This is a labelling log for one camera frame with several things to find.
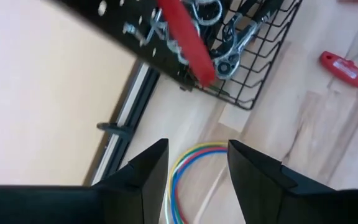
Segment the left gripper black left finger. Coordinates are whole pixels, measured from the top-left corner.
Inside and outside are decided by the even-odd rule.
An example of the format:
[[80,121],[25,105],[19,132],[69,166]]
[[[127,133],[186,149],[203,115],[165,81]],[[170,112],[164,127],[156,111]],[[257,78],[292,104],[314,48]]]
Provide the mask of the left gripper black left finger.
[[168,157],[162,138],[89,187],[0,185],[0,223],[158,223]]

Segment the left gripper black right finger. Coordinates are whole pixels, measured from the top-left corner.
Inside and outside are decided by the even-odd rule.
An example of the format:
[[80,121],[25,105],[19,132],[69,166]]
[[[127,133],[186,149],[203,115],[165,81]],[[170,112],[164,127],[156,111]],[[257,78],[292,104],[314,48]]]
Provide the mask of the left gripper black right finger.
[[358,223],[358,189],[334,190],[233,139],[227,161],[248,224]]

